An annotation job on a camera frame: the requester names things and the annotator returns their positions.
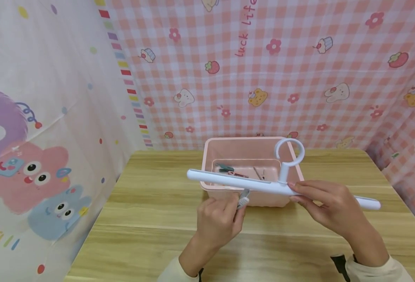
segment person's left hand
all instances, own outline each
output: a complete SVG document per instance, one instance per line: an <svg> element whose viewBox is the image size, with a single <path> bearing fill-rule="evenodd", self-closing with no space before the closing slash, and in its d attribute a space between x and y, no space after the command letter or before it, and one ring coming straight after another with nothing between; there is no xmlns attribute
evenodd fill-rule
<svg viewBox="0 0 415 282"><path fill-rule="evenodd" d="M237 211L238 200L239 194L233 193L227 200L209 198L199 205L195 235L179 256L187 275L196 277L218 250L242 231L246 207Z"/></svg>

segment wooden table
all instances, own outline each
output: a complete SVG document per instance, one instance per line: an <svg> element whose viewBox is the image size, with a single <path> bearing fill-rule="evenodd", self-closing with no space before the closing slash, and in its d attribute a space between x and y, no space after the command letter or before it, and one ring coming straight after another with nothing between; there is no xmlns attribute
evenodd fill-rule
<svg viewBox="0 0 415 282"><path fill-rule="evenodd" d="M186 171L201 160L195 151L135 153L65 281L155 282L195 232L196 207L207 195ZM415 280L415 217L365 152L308 150L301 169L306 179L379 199L382 209L366 216ZM207 264L203 281L343 282L330 259L335 253L351 250L302 207L249 207L242 233Z"/></svg>

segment cream sleeve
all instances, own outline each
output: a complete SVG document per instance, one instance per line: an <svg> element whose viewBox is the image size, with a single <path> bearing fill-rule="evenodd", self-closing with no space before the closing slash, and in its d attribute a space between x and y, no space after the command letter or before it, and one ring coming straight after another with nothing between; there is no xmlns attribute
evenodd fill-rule
<svg viewBox="0 0 415 282"><path fill-rule="evenodd" d="M173 258L165 270L157 278L157 282L198 282L199 275L196 277L188 276L179 263L179 257Z"/></svg>
<svg viewBox="0 0 415 282"><path fill-rule="evenodd" d="M400 262L389 256L382 267L368 267L355 262L353 256L346 263L351 282L413 282Z"/></svg>

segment checkered backdrop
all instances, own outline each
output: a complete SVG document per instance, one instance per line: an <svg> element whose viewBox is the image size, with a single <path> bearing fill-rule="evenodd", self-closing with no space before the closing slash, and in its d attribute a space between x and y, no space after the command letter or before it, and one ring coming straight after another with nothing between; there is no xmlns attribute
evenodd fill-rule
<svg viewBox="0 0 415 282"><path fill-rule="evenodd" d="M415 214L415 0L105 3L155 149L361 148Z"/></svg>

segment black strap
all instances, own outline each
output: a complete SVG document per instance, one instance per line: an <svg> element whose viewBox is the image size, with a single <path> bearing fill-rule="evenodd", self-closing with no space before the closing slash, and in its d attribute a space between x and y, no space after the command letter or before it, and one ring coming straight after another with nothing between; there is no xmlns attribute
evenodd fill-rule
<svg viewBox="0 0 415 282"><path fill-rule="evenodd" d="M337 271L344 276L344 279L347 282L350 282L350 278L348 277L347 270L346 270L346 256L344 255L334 255L330 256L330 258L333 260Z"/></svg>
<svg viewBox="0 0 415 282"><path fill-rule="evenodd" d="M203 273L204 268L201 268L201 270L198 272L199 275L199 282L201 282L201 274Z"/></svg>

